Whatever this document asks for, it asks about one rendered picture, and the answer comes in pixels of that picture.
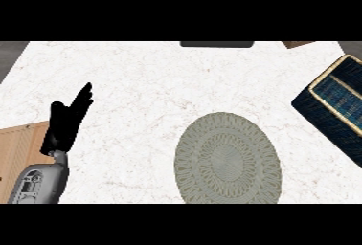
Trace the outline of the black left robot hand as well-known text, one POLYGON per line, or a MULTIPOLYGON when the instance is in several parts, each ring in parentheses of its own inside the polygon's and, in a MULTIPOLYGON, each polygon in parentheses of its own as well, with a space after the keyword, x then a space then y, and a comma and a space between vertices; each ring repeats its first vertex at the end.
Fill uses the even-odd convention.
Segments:
POLYGON ((78 92, 69 106, 54 101, 48 108, 48 130, 42 140, 39 152, 50 155, 55 150, 70 150, 82 118, 92 103, 91 83, 88 82, 78 92))

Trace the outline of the round grey woven placemat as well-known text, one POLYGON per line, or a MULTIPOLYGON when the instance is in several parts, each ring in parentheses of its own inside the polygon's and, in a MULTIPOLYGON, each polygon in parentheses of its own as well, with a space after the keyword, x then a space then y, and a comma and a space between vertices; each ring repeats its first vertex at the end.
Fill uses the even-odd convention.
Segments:
POLYGON ((187 204, 279 201, 277 153, 258 126, 236 114, 211 113, 184 129, 174 173, 187 204))

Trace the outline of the dark blue gold-rimmed basket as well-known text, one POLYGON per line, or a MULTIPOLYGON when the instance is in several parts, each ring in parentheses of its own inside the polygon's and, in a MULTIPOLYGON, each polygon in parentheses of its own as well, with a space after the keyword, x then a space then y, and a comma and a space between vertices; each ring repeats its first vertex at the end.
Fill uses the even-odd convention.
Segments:
POLYGON ((362 60, 342 55, 290 106, 362 168, 362 60))

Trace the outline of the dark grey flat appliance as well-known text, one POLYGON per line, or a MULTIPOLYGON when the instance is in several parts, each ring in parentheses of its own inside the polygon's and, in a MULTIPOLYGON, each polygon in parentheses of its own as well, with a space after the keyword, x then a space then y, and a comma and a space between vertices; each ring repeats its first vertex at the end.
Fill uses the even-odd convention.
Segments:
POLYGON ((180 41, 181 47, 193 48, 249 48, 253 41, 180 41))

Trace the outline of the brown wooden block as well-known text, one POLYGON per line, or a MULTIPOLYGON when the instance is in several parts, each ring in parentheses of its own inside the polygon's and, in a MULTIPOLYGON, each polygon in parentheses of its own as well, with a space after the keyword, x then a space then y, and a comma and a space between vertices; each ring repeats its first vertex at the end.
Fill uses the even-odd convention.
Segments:
POLYGON ((281 44, 286 49, 295 48, 298 46, 302 46, 305 44, 313 43, 314 41, 281 41, 281 44))

